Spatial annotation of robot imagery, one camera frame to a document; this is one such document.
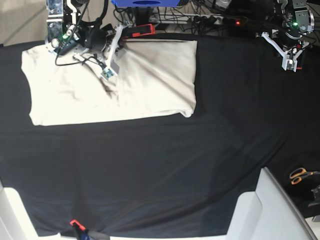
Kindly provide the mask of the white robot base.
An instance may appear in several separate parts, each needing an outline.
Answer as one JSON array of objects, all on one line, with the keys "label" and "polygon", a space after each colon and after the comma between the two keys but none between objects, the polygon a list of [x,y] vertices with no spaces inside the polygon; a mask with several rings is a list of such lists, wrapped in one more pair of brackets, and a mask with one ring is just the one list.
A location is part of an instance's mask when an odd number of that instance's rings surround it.
[{"label": "white robot base", "polygon": [[320,175],[291,185],[287,170],[192,166],[154,184],[110,218],[114,240],[315,240]]},{"label": "white robot base", "polygon": [[19,193],[0,186],[0,238],[2,240],[60,240],[61,235],[38,236]]}]

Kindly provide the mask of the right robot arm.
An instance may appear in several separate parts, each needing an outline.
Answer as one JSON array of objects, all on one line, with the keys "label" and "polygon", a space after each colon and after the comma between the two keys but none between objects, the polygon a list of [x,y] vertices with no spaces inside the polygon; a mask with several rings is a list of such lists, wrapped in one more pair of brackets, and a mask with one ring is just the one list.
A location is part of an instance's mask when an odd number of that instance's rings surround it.
[{"label": "right robot arm", "polygon": [[131,21],[103,26],[109,6],[107,0],[103,3],[101,15],[91,22],[83,20],[89,6],[87,0],[47,0],[45,5],[48,13],[45,43],[49,52],[57,59],[71,54],[74,65],[93,59],[102,69],[105,80],[119,74],[116,55]]}]

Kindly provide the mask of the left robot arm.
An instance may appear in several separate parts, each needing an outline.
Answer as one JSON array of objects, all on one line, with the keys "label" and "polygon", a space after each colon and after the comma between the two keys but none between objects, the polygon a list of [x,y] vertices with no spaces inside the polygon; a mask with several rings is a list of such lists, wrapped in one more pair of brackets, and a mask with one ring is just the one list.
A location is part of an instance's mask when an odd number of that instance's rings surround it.
[{"label": "left robot arm", "polygon": [[285,71],[302,69],[305,51],[317,41],[309,36],[315,22],[306,0],[274,1],[273,15],[265,18],[260,36],[276,50]]}]

